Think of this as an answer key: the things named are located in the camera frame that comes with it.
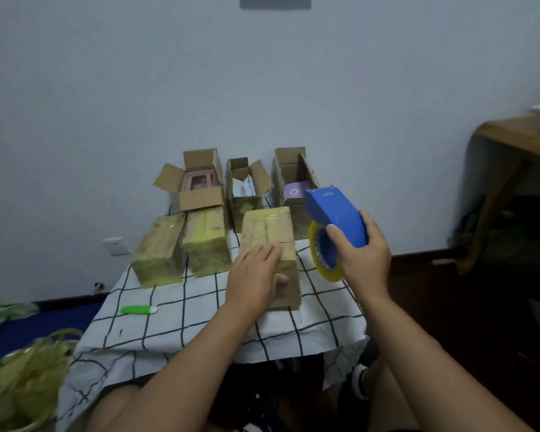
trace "right hand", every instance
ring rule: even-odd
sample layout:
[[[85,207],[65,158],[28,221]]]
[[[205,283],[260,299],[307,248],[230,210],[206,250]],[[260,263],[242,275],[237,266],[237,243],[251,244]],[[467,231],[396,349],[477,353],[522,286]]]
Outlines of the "right hand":
[[[344,232],[333,224],[326,232],[338,249],[338,258],[350,288],[358,298],[389,298],[388,270],[392,254],[380,229],[366,212],[360,215],[368,233],[368,244],[356,248],[346,239]]]

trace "table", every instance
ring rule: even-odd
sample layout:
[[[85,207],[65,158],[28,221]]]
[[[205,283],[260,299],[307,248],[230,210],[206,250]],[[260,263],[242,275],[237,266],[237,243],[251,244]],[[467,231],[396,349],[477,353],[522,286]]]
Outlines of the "table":
[[[492,222],[510,201],[516,184],[531,164],[540,162],[540,127],[536,116],[487,121],[476,129],[473,136],[486,137],[513,149],[497,157],[499,169],[490,180],[468,255],[456,262],[460,275],[474,268]]]

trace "wall socket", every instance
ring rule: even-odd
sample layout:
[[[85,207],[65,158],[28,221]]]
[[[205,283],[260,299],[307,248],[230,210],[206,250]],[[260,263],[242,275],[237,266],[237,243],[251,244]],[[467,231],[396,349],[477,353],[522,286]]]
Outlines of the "wall socket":
[[[108,254],[110,256],[122,256],[123,254],[130,254],[130,249],[122,237],[104,238],[102,243],[106,247],[106,250],[108,250]]]

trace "yellow plastic bag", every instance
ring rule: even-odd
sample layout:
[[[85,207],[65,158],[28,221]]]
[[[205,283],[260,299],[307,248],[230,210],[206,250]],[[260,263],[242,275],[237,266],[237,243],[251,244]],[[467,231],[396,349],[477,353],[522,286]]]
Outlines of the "yellow plastic bag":
[[[63,329],[37,339],[0,360],[0,431],[31,430],[56,414],[58,389],[78,341],[76,329]]]

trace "taped cardboard box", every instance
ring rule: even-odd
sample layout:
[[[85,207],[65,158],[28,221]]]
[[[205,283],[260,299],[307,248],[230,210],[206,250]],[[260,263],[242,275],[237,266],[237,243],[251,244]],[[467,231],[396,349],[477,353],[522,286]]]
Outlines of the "taped cardboard box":
[[[255,194],[250,196],[235,196],[234,179],[244,182],[252,178]],[[268,177],[260,160],[248,165],[248,158],[230,159],[226,164],[226,191],[229,204],[230,217],[234,231],[242,232],[244,214],[248,211],[261,208],[261,198],[274,188],[272,180]]]
[[[288,206],[273,209],[248,211],[244,214],[240,253],[267,242],[280,243],[282,257],[276,265],[276,272],[288,276],[288,284],[278,285],[276,295],[270,303],[271,309],[290,306],[298,308],[302,304],[300,278],[296,265],[296,246]]]
[[[296,182],[308,182],[308,189],[320,188],[314,171],[306,161],[306,147],[277,148],[276,170],[281,206],[290,207],[295,239],[307,239],[312,218],[299,198],[284,198],[284,187]]]
[[[194,276],[201,278],[230,270],[232,255],[224,207],[190,212],[182,248]]]
[[[185,223],[186,214],[159,217],[130,257],[130,265],[143,288],[182,282],[180,241]]]
[[[216,148],[184,152],[185,170],[169,163],[154,186],[178,197],[181,211],[224,204],[222,166]]]

